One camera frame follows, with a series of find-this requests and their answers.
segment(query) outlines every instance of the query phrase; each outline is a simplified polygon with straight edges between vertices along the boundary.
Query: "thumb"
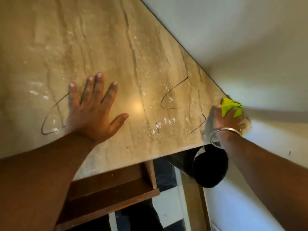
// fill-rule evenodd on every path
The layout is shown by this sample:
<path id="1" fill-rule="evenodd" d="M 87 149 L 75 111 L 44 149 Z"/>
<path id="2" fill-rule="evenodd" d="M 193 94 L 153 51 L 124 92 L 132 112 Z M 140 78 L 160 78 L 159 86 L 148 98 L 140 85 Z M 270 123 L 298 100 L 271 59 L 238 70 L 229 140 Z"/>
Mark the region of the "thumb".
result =
<path id="1" fill-rule="evenodd" d="M 115 133 L 121 128 L 128 117 L 129 115 L 127 113 L 122 113 L 110 123 L 112 135 L 115 135 Z"/>

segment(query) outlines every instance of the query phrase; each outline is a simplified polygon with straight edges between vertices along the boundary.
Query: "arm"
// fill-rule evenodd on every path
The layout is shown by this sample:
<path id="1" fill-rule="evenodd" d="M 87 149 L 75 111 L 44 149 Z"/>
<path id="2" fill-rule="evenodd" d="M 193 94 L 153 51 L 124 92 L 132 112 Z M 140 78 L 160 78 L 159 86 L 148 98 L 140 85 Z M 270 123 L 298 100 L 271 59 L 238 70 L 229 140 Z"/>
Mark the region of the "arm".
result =
<path id="1" fill-rule="evenodd" d="M 89 77 L 80 104 L 76 85 L 72 83 L 67 135 L 43 147 L 0 160 L 1 230 L 53 230 L 82 162 L 128 118 L 128 114 L 121 114 L 109 122 L 118 86 L 111 84 L 105 97 L 103 88 L 101 73 L 95 80 Z"/>
<path id="2" fill-rule="evenodd" d="M 215 128 L 244 129 L 244 116 L 233 118 L 231 110 L 223 118 L 216 108 Z M 287 231 L 308 227 L 308 169 L 275 155 L 234 132 L 218 133 L 221 146 L 243 174 L 260 201 Z"/>

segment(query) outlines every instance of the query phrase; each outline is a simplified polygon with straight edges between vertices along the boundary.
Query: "hand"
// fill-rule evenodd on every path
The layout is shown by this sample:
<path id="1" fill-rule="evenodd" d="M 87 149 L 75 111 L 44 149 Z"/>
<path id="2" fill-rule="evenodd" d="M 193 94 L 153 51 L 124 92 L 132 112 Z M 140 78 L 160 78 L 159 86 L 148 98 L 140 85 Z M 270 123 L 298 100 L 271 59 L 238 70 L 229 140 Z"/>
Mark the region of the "hand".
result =
<path id="1" fill-rule="evenodd" d="M 214 115 L 214 119 L 213 119 L 213 123 L 214 123 L 214 128 L 215 129 L 219 129 L 219 128 L 223 128 L 223 127 L 229 127 L 229 128 L 233 128 L 236 129 L 239 132 L 242 132 L 242 130 L 244 130 L 246 128 L 246 124 L 240 124 L 245 116 L 239 116 L 234 118 L 234 114 L 236 112 L 237 108 L 233 108 L 231 109 L 229 112 L 227 112 L 227 114 L 222 117 L 222 111 L 221 111 L 221 105 L 217 105 L 216 106 L 216 110 L 215 110 L 215 115 Z M 219 131 L 217 133 L 218 138 L 221 137 L 227 137 L 229 134 L 236 134 L 235 132 L 232 131 Z"/>
<path id="2" fill-rule="evenodd" d="M 128 118 L 127 113 L 122 113 L 110 123 L 109 112 L 118 83 L 110 84 L 104 96 L 104 77 L 100 72 L 95 77 L 88 77 L 81 101 L 76 84 L 71 83 L 68 90 L 70 113 L 66 121 L 66 134 L 76 132 L 97 145 L 114 136 Z"/>

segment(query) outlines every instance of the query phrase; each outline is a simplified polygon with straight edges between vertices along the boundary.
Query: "beige countertop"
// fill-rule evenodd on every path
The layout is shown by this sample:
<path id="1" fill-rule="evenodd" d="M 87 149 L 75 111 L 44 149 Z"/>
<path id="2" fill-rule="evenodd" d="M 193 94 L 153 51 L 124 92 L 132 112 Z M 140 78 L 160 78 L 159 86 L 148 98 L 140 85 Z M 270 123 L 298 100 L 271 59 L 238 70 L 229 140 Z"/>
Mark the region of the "beige countertop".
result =
<path id="1" fill-rule="evenodd" d="M 1 157 L 59 138 L 67 98 L 52 107 L 98 71 L 119 82 L 110 118 L 130 116 L 75 179 L 209 143 L 225 95 L 140 0 L 0 0 L 0 16 Z"/>

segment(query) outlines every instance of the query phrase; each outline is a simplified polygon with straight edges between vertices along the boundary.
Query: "floor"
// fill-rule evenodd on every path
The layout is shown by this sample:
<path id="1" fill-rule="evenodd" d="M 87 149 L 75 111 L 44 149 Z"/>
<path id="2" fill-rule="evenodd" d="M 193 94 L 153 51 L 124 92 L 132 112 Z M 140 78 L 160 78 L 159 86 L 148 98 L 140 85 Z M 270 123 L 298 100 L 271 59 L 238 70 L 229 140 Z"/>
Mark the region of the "floor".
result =
<path id="1" fill-rule="evenodd" d="M 153 160 L 160 195 L 152 198 L 165 231 L 190 231 L 180 171 L 166 159 Z M 129 219 L 121 211 L 109 214 L 112 231 L 130 231 Z"/>

